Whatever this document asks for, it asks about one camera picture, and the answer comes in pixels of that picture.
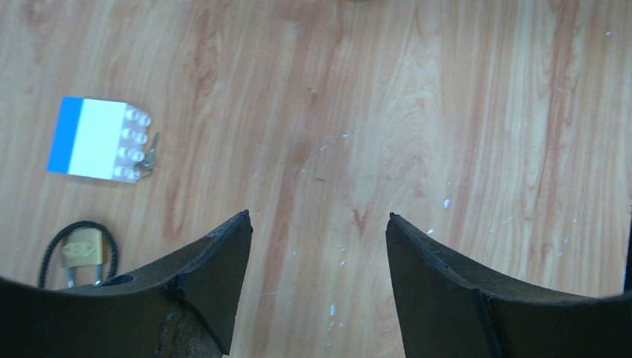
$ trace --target wood grain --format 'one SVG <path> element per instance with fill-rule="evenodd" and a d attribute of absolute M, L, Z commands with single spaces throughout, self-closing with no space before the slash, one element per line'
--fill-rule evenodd
<path fill-rule="evenodd" d="M 616 294 L 630 39 L 625 0 L 2 1 L 0 274 L 34 284 L 79 219 L 113 230 L 123 272 L 250 209 L 233 357 L 403 357 L 389 212 L 521 280 Z M 63 95 L 149 111 L 154 176 L 47 173 Z"/>

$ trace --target scratch on floor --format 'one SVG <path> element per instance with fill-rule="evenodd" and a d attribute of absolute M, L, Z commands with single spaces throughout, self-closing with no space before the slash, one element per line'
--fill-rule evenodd
<path fill-rule="evenodd" d="M 320 150 L 320 151 L 324 151 L 324 150 L 325 150 L 325 149 L 327 149 L 327 147 L 329 147 L 330 145 L 333 145 L 333 144 L 335 144 L 335 143 L 337 143 L 337 142 L 340 142 L 341 140 L 343 140 L 343 139 L 345 139 L 345 138 L 350 137 L 350 136 L 351 136 L 351 134 L 354 134 L 354 133 L 356 133 L 356 132 L 358 132 L 358 130 L 357 130 L 357 129 L 356 129 L 355 131 L 350 131 L 350 132 L 347 132 L 347 133 L 345 133 L 345 134 L 343 134 L 343 135 L 339 136 L 338 138 L 336 138 L 336 139 L 334 139 L 334 140 L 332 140 L 332 141 L 329 141 L 329 142 L 325 143 L 325 145 L 323 145 L 322 147 L 320 147 L 320 149 L 319 149 L 319 150 Z"/>
<path fill-rule="evenodd" d="M 569 238 L 570 238 L 570 235 L 566 235 L 566 237 L 564 238 L 564 245 L 563 245 L 563 246 L 566 246 L 566 245 L 568 245 L 568 244 L 569 244 Z M 561 250 L 557 253 L 557 255 L 558 255 L 559 257 L 561 257 L 562 255 L 564 255 L 564 247 L 562 247 L 562 248 L 561 248 Z"/>
<path fill-rule="evenodd" d="M 279 293 L 279 291 L 266 292 L 266 293 L 262 293 L 261 295 L 259 295 L 259 297 L 269 296 L 269 295 L 276 295 L 277 293 Z"/>

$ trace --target white lego brick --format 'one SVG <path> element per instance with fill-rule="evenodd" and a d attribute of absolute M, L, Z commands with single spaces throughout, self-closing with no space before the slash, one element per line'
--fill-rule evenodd
<path fill-rule="evenodd" d="M 65 97 L 48 170 L 135 183 L 150 123 L 147 113 L 124 102 Z"/>

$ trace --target key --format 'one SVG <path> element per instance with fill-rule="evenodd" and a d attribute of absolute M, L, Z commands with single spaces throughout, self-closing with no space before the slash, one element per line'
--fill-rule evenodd
<path fill-rule="evenodd" d="M 151 141 L 149 151 L 145 154 L 145 159 L 136 164 L 136 167 L 143 172 L 141 178 L 146 178 L 154 173 L 156 167 L 156 147 L 158 146 L 158 140 L 160 139 L 160 133 L 154 134 L 154 139 Z"/>

